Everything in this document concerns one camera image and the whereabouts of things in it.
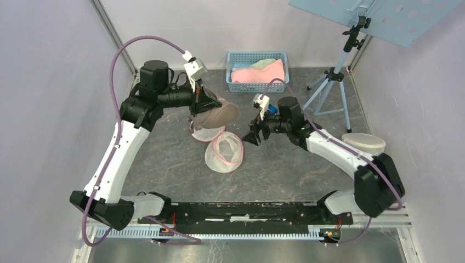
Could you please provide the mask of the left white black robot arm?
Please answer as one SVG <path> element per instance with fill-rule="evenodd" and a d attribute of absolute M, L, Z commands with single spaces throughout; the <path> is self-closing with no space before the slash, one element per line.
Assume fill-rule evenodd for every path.
<path fill-rule="evenodd" d="M 152 132 L 166 108 L 188 107 L 192 116 L 220 108 L 222 103 L 204 88 L 202 75 L 207 70 L 200 59 L 185 65 L 186 82 L 177 85 L 174 72 L 165 61 L 150 60 L 139 71 L 139 82 L 117 108 L 117 123 L 112 140 L 95 175 L 82 191 L 73 191 L 70 203 L 89 218 L 115 229 L 124 229 L 132 220 L 152 216 L 159 223 L 172 217 L 165 198 L 148 193 L 122 196 L 129 169 L 143 142 Z"/>

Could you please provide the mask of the white mesh laundry bag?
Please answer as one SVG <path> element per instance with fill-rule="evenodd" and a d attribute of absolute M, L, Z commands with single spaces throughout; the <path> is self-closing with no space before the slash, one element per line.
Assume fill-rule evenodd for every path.
<path fill-rule="evenodd" d="M 212 171 L 230 173 L 243 162 L 244 147 L 241 139 L 234 133 L 226 131 L 226 127 L 193 130 L 192 137 L 207 142 L 205 163 Z"/>

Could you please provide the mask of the beige padded bra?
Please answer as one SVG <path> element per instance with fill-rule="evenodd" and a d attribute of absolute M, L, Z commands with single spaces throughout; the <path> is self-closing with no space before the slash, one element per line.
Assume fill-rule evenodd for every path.
<path fill-rule="evenodd" d="M 239 108 L 237 105 L 223 98 L 219 98 L 219 102 L 222 104 L 221 107 L 189 117 L 191 133 L 194 130 L 221 128 L 233 122 L 238 117 Z"/>

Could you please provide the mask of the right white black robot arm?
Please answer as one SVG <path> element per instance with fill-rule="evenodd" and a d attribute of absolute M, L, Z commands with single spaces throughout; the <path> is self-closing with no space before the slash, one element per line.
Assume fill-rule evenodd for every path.
<path fill-rule="evenodd" d="M 256 94 L 253 106 L 259 113 L 249 124 L 244 142 L 258 146 L 271 134 L 285 134 L 294 145 L 326 159 L 352 178 L 352 190 L 333 191 L 320 199 L 316 214 L 321 222 L 330 224 L 339 214 L 353 211 L 376 218 L 386 210 L 402 208 L 405 189 L 389 155 L 373 155 L 335 138 L 305 119 L 295 97 L 281 98 L 275 113 L 266 95 Z"/>

